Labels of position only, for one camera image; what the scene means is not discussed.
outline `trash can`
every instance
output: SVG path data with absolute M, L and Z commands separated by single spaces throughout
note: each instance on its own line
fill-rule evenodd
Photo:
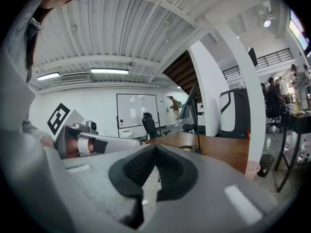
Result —
M 130 130 L 123 131 L 121 133 L 121 137 L 122 138 L 132 138 L 132 131 L 130 131 Z
M 256 173 L 260 170 L 260 165 L 256 161 L 248 161 L 246 166 L 245 176 L 253 180 Z
M 266 177 L 272 164 L 274 162 L 274 157 L 270 154 L 264 154 L 262 155 L 259 164 L 260 164 L 260 170 L 257 173 L 259 177 Z

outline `white pillar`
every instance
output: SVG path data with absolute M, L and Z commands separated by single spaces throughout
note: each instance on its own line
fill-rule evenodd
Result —
M 200 85 L 207 136 L 215 136 L 220 127 L 219 96 L 229 90 L 225 77 L 206 47 L 197 41 L 188 49 Z
M 230 27 L 215 14 L 205 15 L 205 17 L 227 43 L 242 71 L 251 113 L 251 140 L 248 159 L 259 162 L 264 145 L 266 117 L 258 74 L 245 47 Z

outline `ceiling light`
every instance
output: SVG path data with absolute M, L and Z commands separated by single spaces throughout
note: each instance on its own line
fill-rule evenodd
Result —
M 265 28 L 267 28 L 267 27 L 269 27 L 271 25 L 271 21 L 270 20 L 266 20 L 263 25 L 264 25 Z
M 91 68 L 92 73 L 117 73 L 117 74 L 128 74 L 127 69 L 118 68 Z
M 136 65 L 136 63 L 133 62 L 133 61 L 130 61 L 130 62 L 128 63 L 128 65 L 129 65 L 130 67 L 134 67 L 134 66 Z
M 39 81 L 41 81 L 41 80 L 47 80 L 47 79 L 51 79 L 51 78 L 55 78 L 55 77 L 59 77 L 59 76 L 60 76 L 59 72 L 54 72 L 54 73 L 50 73 L 50 74 L 46 74 L 46 75 L 37 77 L 37 79 Z

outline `railing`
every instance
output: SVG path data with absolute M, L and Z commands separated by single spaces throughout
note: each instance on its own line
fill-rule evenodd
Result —
M 293 59 L 293 56 L 290 52 L 290 49 L 289 48 L 283 49 L 283 50 L 280 50 L 274 53 L 270 53 L 263 57 L 259 57 L 257 59 L 258 64 L 257 66 L 255 66 L 255 69 L 261 69 L 261 68 L 268 67 L 276 63 L 280 63 L 280 62 L 291 60 L 291 59 Z M 242 72 L 239 66 L 235 66 L 235 67 L 232 67 L 232 68 L 229 68 L 223 71 L 223 74 L 224 74 L 225 79 L 227 80 L 233 77 L 240 76 Z

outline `corrugated metal ceiling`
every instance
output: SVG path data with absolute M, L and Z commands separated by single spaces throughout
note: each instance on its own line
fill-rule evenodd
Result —
M 148 82 L 157 67 L 173 56 L 198 30 L 198 18 L 219 0 L 82 0 L 53 9 L 45 18 L 34 56 L 34 77 L 90 72 L 92 67 L 130 70 L 126 76 L 91 74 L 94 82 Z M 118 56 L 123 61 L 81 61 L 54 65 L 77 56 Z M 124 58 L 150 61 L 129 67 Z M 37 82 L 40 88 L 59 79 Z

